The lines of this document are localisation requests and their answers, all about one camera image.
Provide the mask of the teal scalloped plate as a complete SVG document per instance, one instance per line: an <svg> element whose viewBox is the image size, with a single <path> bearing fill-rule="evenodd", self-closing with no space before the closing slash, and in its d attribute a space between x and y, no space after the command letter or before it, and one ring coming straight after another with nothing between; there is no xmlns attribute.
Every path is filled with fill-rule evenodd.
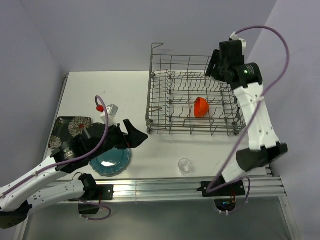
<svg viewBox="0 0 320 240"><path fill-rule="evenodd" d="M131 163L132 151L113 148L90 161L89 165L99 175L113 177L121 174Z"/></svg>

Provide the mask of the orange plastic bowl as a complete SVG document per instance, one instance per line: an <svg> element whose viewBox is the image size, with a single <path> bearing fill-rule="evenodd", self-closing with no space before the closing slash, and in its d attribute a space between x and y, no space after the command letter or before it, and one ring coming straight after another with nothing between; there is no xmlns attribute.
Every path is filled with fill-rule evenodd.
<svg viewBox="0 0 320 240"><path fill-rule="evenodd" d="M196 118L203 118L209 111L209 104L207 100L202 97L197 97L194 102L193 114Z"/></svg>

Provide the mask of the clear drinking glass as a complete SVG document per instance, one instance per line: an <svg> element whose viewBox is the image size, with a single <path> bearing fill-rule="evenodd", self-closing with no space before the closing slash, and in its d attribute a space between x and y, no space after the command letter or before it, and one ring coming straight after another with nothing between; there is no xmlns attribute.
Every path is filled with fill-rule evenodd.
<svg viewBox="0 0 320 240"><path fill-rule="evenodd" d="M183 158L178 162L178 170L181 174L189 174L192 171L192 161Z"/></svg>

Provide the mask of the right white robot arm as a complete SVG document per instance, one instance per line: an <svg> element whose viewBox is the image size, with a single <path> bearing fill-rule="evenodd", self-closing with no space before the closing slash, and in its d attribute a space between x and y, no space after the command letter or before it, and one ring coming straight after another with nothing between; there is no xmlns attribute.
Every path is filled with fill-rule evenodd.
<svg viewBox="0 0 320 240"><path fill-rule="evenodd" d="M288 152L273 128L265 98L264 83L259 66L245 63L241 40L228 40L214 50L205 74L230 85L243 113L248 134L248 148L232 150L235 159L220 171L217 191L229 194L233 181L245 177L252 170L262 168Z"/></svg>

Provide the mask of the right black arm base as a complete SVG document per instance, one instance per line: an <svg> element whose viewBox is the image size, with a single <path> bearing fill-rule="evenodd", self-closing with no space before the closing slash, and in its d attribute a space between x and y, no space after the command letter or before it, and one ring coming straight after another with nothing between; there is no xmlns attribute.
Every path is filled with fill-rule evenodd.
<svg viewBox="0 0 320 240"><path fill-rule="evenodd" d="M224 186L216 191L207 193L207 188L210 181L201 181L200 187L196 189L197 192L201 192L204 198L208 197L231 197L231 196L244 196L246 194L243 181L238 181L236 183Z"/></svg>

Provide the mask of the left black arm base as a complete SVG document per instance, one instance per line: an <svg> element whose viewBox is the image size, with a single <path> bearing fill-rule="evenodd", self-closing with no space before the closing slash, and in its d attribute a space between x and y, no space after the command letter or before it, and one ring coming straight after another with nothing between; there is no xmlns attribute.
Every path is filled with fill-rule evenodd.
<svg viewBox="0 0 320 240"><path fill-rule="evenodd" d="M80 201L78 203L78 213L81 217L91 220L91 221L100 221L110 217L112 211L106 206L103 201L111 201L114 194L114 185L98 185L97 192L93 195L93 198L90 201L97 201L95 204L86 203ZM97 217L97 214L100 210L106 210L107 215L104 217Z"/></svg>

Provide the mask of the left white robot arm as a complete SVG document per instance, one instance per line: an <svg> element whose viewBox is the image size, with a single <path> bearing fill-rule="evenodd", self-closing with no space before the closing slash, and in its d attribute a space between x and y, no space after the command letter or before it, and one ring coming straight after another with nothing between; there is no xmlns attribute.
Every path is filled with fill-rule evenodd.
<svg viewBox="0 0 320 240"><path fill-rule="evenodd" d="M64 201L89 201L96 197L98 186L91 174L62 185L47 185L83 168L100 155L112 150L134 149L148 139L128 119L120 125L94 123L81 134L62 143L39 166L0 189L0 227L9 229L22 223L37 210Z"/></svg>

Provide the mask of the black floral square plate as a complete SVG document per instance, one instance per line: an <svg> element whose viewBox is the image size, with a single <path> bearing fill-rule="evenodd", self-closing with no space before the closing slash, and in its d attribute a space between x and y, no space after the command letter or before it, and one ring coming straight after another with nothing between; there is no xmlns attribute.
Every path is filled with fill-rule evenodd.
<svg viewBox="0 0 320 240"><path fill-rule="evenodd" d="M62 143L70 141L77 135L90 127L92 119L85 116L61 116L58 117L53 126L51 136L48 141L49 149L57 149Z"/></svg>

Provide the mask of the aluminium mounting rail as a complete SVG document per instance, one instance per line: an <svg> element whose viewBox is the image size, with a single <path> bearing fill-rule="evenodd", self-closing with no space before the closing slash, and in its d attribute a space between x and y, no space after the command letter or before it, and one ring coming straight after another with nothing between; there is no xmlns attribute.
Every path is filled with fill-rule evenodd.
<svg viewBox="0 0 320 240"><path fill-rule="evenodd" d="M273 176L267 167L266 175L250 175L251 198L283 197L286 190L279 176ZM103 177L95 171L94 176L98 185L113 185L112 201L119 202L157 202L201 200L202 194L197 191L202 181L210 181L211 177L181 176L175 178L125 179Z"/></svg>

